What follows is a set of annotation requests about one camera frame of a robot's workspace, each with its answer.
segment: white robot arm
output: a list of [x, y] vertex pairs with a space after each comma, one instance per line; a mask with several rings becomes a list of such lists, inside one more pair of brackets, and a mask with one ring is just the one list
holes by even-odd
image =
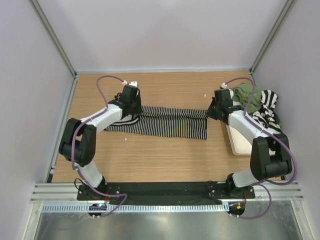
[[[270, 133], [270, 130], [263, 126], [259, 129], [248, 121], [249, 119], [254, 122], [247, 113], [244, 115], [244, 109], [241, 106], [233, 104], [229, 89], [221, 88], [214, 91], [207, 115], [235, 128], [252, 145], [250, 167], [227, 177], [226, 181], [230, 185], [230, 191], [291, 173], [292, 161], [287, 151], [264, 133], [264, 131]], [[271, 133], [289, 147], [289, 141], [285, 134]], [[270, 155], [269, 149], [275, 151], [275, 154]]]
[[[106, 111], [105, 107], [80, 120], [69, 119], [59, 146], [59, 153], [68, 161], [71, 161], [72, 138], [75, 130], [81, 123], [91, 119], [79, 131], [79, 135], [82, 135], [82, 137], [81, 140], [76, 140], [75, 142], [74, 164], [85, 180], [103, 193], [106, 185], [105, 178], [98, 171], [93, 159], [96, 152], [96, 136], [111, 124], [120, 122], [128, 124], [132, 119], [132, 115], [139, 114], [142, 111], [138, 82], [133, 81], [124, 85], [122, 93], [118, 93], [115, 99], [108, 103], [107, 111], [104, 111]], [[102, 112], [104, 113], [94, 118], [94, 116]]]

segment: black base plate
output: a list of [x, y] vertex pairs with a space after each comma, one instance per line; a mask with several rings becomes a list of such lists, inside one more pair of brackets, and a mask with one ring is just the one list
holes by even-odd
[[[175, 205], [212, 205], [223, 199], [254, 199], [252, 186], [245, 187], [238, 194], [229, 195], [225, 183], [216, 181], [202, 182], [109, 182], [108, 194], [127, 194], [125, 205], [175, 206]], [[111, 197], [110, 204], [117, 205], [122, 197]], [[79, 201], [105, 200], [87, 186], [80, 185], [77, 195]]]

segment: wooden table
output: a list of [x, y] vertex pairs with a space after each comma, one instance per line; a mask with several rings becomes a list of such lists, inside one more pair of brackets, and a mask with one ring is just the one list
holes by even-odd
[[[114, 75], [128, 82], [138, 81], [142, 105], [206, 110], [214, 90], [221, 83], [237, 77], [248, 77], [248, 72]], [[79, 76], [69, 118], [84, 118], [104, 107], [96, 87], [96, 79], [100, 76]], [[105, 78], [100, 82], [108, 101], [122, 91], [123, 86], [118, 80]], [[97, 136], [94, 160], [107, 182], [224, 181], [228, 174], [249, 166], [250, 157], [233, 155], [223, 123], [208, 119], [207, 131], [207, 140], [103, 131]], [[70, 162], [59, 155], [52, 182], [71, 183], [77, 177]]]

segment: white wall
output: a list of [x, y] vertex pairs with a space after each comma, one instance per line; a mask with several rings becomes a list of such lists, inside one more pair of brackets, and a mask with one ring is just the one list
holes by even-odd
[[297, 179], [320, 226], [320, 1], [296, 1], [255, 72], [259, 87], [279, 95], [277, 113], [298, 161]]
[[285, 0], [39, 0], [77, 71], [250, 68]]
[[72, 78], [27, 0], [0, 7], [0, 238], [21, 239]]

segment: metal floor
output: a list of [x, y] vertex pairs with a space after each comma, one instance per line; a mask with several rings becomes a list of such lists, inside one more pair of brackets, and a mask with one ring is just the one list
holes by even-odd
[[[247, 202], [244, 216], [257, 216], [266, 201]], [[226, 212], [122, 213], [88, 219], [87, 213], [42, 213], [35, 240], [302, 240], [290, 201], [274, 201], [257, 220]]]

